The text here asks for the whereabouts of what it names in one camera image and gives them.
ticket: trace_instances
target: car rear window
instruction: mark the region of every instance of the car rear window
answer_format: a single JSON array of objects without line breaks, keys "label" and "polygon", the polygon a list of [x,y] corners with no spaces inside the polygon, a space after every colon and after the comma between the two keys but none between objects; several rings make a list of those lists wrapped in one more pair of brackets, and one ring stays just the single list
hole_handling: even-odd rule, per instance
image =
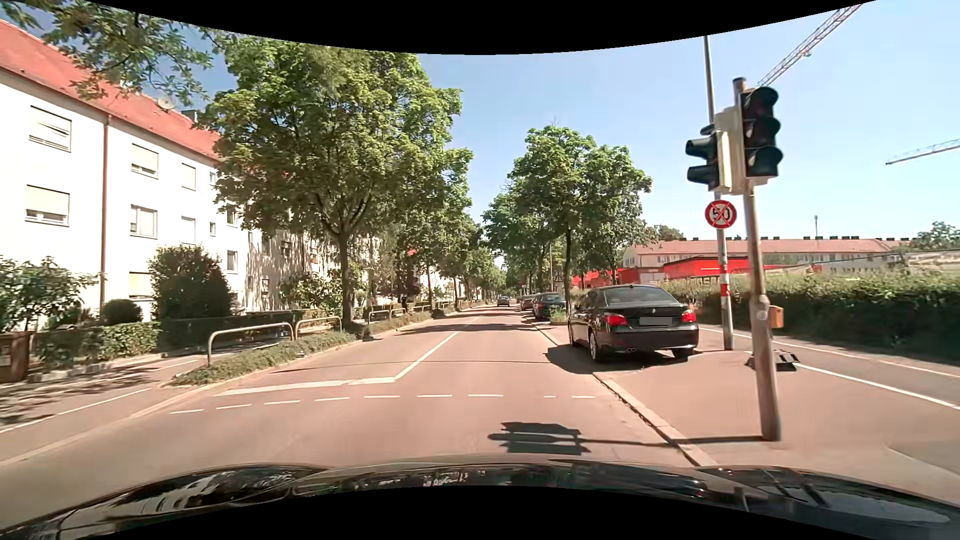
[{"label": "car rear window", "polygon": [[603,291],[607,304],[630,302],[676,302],[670,293],[657,287],[617,287]]}]

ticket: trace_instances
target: sky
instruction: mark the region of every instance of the sky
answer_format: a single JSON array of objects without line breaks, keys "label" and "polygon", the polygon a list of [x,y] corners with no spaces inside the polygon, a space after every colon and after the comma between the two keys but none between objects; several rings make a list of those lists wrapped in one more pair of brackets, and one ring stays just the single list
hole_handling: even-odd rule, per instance
[{"label": "sky", "polygon": [[[734,78],[755,83],[829,15],[711,36],[717,109],[732,105]],[[784,159],[780,176],[756,190],[761,235],[899,238],[933,221],[960,225],[960,150],[884,164],[960,137],[956,20],[960,2],[870,2],[772,84]],[[463,90],[453,145],[474,154],[474,219],[524,153],[527,131],[556,122],[630,149],[653,178],[643,198],[648,223],[714,237],[704,217],[713,195],[686,180],[686,168],[703,162],[684,153],[709,123],[701,38],[574,53],[419,56],[434,86]],[[197,75],[211,94],[233,86],[221,63]],[[745,235],[742,197],[728,199],[741,210],[728,235]]]}]

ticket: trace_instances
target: asphalt road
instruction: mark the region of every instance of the asphalt road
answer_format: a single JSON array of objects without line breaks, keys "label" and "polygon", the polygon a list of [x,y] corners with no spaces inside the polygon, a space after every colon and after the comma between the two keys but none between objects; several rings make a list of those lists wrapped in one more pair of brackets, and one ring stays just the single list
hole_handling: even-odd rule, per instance
[{"label": "asphalt road", "polygon": [[[0,457],[0,527],[229,464],[485,453],[689,464],[591,374],[554,363],[555,347],[515,307],[480,308],[193,391],[136,418],[123,420],[127,398],[96,405],[90,409],[108,420],[96,433],[27,459]],[[163,392],[184,392],[144,384],[152,390],[141,394],[157,403],[169,399]],[[75,421],[91,416],[78,411]],[[17,441],[36,428],[0,434],[0,447],[22,451],[30,445]]]}]

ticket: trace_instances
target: black sedan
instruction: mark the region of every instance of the black sedan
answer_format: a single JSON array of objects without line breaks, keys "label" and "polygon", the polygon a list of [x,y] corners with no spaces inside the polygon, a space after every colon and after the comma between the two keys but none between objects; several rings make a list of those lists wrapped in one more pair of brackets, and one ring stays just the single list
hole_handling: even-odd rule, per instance
[{"label": "black sedan", "polygon": [[555,308],[566,309],[564,295],[556,292],[544,292],[534,299],[534,319],[545,321],[550,318],[550,310]]},{"label": "black sedan", "polygon": [[570,344],[589,346],[602,362],[610,354],[669,349],[687,358],[700,340],[697,315],[653,285],[611,285],[591,289],[566,324]]}]

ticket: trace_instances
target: traffic light pole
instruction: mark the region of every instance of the traffic light pole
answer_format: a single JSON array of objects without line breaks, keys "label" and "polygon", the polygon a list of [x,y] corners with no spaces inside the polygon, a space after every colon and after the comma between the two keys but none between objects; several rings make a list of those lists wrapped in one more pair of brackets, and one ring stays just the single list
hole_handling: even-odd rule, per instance
[{"label": "traffic light pole", "polygon": [[[733,80],[733,102],[741,103],[740,94],[746,90],[746,81],[741,77]],[[760,434],[763,440],[779,441],[780,404],[777,399],[777,371],[774,366],[773,338],[770,333],[770,299],[763,275],[763,251],[756,220],[756,196],[754,181],[746,178],[746,193],[743,209],[747,219],[747,247],[753,284],[750,294],[750,330],[753,340],[754,370],[756,371],[756,396],[760,408]]]},{"label": "traffic light pole", "polygon": [[[713,123],[715,108],[713,105],[713,70],[710,67],[710,37],[704,36],[704,64],[707,67],[707,109],[709,123]],[[713,192],[713,200],[721,199],[720,193]],[[730,302],[730,274],[727,258],[727,238],[723,229],[717,229],[717,262],[720,265],[720,315],[723,325],[724,351],[733,350],[733,308]]]}]

